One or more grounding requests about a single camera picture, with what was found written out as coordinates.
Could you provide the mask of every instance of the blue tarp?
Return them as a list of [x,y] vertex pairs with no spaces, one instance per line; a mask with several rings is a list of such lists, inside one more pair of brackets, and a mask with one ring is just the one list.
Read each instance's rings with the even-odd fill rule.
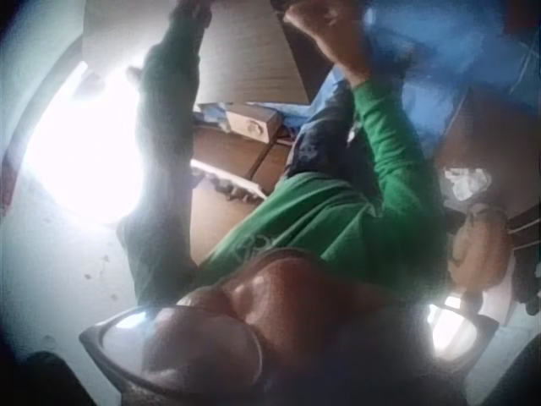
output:
[[[486,85],[541,111],[539,29],[503,33],[500,0],[374,0],[361,16],[375,70],[402,88],[402,104],[427,156],[445,134],[470,85]],[[342,78],[333,69],[311,106],[267,104],[298,128]],[[220,106],[205,119],[225,119]]]

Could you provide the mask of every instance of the cardboard box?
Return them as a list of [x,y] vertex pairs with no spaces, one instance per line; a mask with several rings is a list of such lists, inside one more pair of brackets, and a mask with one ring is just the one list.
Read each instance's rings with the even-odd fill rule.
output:
[[281,115],[265,107],[232,104],[226,115],[233,132],[266,144],[281,126]]

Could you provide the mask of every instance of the hand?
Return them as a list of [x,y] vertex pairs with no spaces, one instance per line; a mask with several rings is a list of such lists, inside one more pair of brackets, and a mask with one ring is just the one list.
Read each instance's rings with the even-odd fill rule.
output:
[[177,7],[173,11],[175,14],[185,14],[194,19],[199,19],[205,28],[209,28],[212,20],[210,6],[213,0],[177,0]]
[[284,20],[312,37],[355,87],[370,76],[358,16],[353,0],[301,0],[286,11]]

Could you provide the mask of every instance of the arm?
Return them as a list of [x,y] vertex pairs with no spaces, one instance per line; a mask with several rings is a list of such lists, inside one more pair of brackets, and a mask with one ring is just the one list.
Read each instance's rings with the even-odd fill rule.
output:
[[117,230],[140,304],[176,302],[196,271],[189,247],[192,111],[199,47],[209,22],[208,7],[180,2],[141,75],[136,132],[144,184],[138,206]]
[[[439,265],[445,259],[439,185],[398,98],[371,79],[358,16],[352,0],[306,0],[286,14],[344,72],[374,153],[382,201],[373,202],[376,216],[359,217],[369,236],[369,268],[378,272],[374,280],[402,291],[420,290],[412,286],[423,281],[434,290],[445,274],[445,263]],[[409,269],[395,272],[397,267]]]

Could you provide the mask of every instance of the green sweater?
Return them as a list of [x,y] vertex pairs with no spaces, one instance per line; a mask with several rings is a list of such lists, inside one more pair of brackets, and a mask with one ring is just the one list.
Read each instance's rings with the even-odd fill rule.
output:
[[319,173],[285,180],[214,249],[201,266],[203,283],[234,272],[261,251],[297,247],[324,259],[336,274],[407,297],[433,294],[441,285],[445,241],[433,170],[390,90],[369,80],[353,94],[374,153],[381,201],[368,201],[347,182]]
[[293,176],[196,270],[189,255],[189,160],[202,31],[191,19],[173,19],[145,63],[138,128],[145,187],[138,209],[119,228],[139,302],[179,299],[277,247],[311,251],[335,274],[378,283],[405,298],[438,294],[446,271],[436,177],[396,96],[375,80],[353,94],[374,153],[381,201],[368,201],[347,182],[319,173]]

